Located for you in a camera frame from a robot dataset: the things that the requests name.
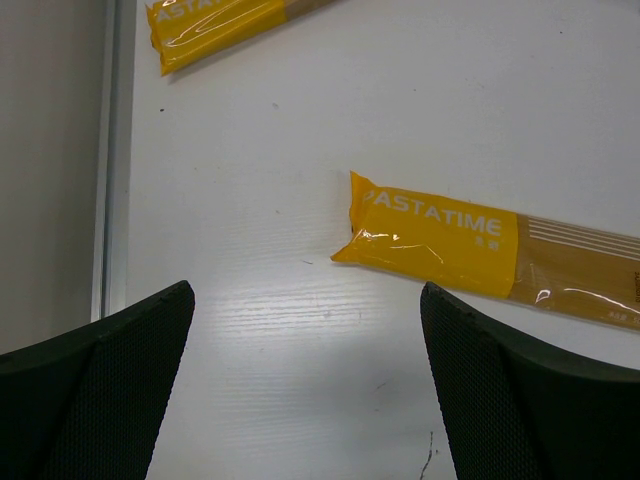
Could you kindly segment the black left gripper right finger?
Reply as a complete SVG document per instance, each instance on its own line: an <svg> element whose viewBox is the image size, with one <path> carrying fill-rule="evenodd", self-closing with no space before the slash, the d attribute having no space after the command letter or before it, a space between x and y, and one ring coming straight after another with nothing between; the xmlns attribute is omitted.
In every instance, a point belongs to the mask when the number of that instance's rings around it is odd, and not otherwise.
<svg viewBox="0 0 640 480"><path fill-rule="evenodd" d="M539 340L434 283L420 313L458 478L638 478L638 371Z"/></svg>

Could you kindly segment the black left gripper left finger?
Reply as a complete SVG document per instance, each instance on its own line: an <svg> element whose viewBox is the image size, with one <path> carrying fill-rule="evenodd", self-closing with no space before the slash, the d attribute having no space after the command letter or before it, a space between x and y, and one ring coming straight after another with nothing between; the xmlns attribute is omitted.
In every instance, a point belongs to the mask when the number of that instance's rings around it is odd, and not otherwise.
<svg viewBox="0 0 640 480"><path fill-rule="evenodd" d="M2 355L2 478L145 478L194 309L180 281Z"/></svg>

